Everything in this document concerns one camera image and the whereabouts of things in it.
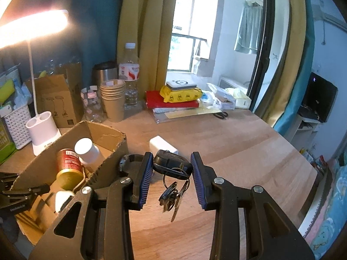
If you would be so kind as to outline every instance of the gold can lid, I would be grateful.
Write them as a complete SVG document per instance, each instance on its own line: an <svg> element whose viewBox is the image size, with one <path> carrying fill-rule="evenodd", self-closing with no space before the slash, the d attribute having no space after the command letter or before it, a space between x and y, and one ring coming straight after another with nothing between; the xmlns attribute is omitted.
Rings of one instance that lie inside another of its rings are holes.
<svg viewBox="0 0 347 260"><path fill-rule="evenodd" d="M63 169L57 174L59 186L66 191L72 191L83 179L83 173L75 169Z"/></svg>

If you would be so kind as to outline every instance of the hanging towel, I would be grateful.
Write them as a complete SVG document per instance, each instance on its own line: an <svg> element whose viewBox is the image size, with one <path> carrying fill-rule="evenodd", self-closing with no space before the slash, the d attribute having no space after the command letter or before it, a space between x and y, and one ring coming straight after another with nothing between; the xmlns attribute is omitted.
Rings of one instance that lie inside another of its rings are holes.
<svg viewBox="0 0 347 260"><path fill-rule="evenodd" d="M237 32L235 51L245 54L257 53L262 14L262 6L245 1Z"/></svg>

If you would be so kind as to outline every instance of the yellow curtain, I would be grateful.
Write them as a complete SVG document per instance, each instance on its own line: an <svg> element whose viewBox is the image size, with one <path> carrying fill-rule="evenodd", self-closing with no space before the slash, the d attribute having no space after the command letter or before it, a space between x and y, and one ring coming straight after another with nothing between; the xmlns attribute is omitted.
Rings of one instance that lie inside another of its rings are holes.
<svg viewBox="0 0 347 260"><path fill-rule="evenodd" d="M290 0L291 26L284 68L275 96L266 110L263 120L273 127L283 114L299 71L306 34L305 0Z"/></svg>
<svg viewBox="0 0 347 260"><path fill-rule="evenodd" d="M137 45L139 97L165 84L176 0L123 0L117 40L117 60L125 43Z"/></svg>

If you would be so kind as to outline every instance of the monitor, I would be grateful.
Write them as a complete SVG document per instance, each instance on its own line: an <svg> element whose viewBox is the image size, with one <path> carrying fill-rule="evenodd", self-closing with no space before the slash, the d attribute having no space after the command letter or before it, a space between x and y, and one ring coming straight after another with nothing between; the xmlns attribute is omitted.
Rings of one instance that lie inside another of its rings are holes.
<svg viewBox="0 0 347 260"><path fill-rule="evenodd" d="M326 122L334 105L337 87L315 73L311 73L302 105L319 116L320 122Z"/></svg>

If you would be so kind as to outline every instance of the lamp arm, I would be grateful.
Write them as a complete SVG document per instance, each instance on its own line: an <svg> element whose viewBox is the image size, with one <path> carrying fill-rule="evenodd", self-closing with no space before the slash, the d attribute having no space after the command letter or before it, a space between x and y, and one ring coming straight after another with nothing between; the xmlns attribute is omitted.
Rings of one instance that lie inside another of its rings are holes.
<svg viewBox="0 0 347 260"><path fill-rule="evenodd" d="M35 115L38 116L38 106L36 104L36 91L35 91L35 79L34 79L34 68L33 68L33 56L31 55L31 46L30 46L30 40L27 41L28 44L28 51L29 51L29 62L30 62L30 74L31 74L31 84L33 86L33 99L34 99L34 108L35 108Z"/></svg>

